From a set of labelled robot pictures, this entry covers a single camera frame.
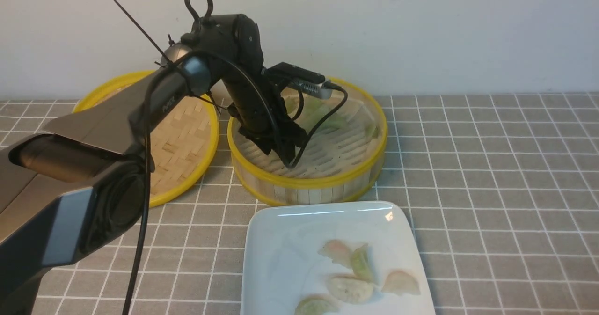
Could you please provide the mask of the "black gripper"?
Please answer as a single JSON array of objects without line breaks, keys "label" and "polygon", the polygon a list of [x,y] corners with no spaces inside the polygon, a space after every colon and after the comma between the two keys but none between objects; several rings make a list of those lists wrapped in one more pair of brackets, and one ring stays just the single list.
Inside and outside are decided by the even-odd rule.
[{"label": "black gripper", "polygon": [[[296,168],[302,157],[302,145],[307,132],[286,113],[282,88],[265,75],[265,68],[256,71],[244,68],[257,86],[253,87],[237,70],[223,77],[223,83],[233,101],[232,117],[241,123],[239,132],[265,154],[279,155],[285,168]],[[278,126],[275,134],[269,114]]]}]

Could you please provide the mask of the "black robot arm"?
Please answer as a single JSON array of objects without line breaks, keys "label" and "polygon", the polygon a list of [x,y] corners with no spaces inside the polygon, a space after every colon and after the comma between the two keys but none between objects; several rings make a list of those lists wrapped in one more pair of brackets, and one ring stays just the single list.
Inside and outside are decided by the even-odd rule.
[{"label": "black robot arm", "polygon": [[1,151],[1,313],[30,315],[41,279],[127,232],[148,206],[146,134],[182,99],[223,82],[242,132],[286,164],[305,133],[267,78],[257,24],[201,18],[181,43],[190,57],[160,67],[105,102],[48,122]]}]

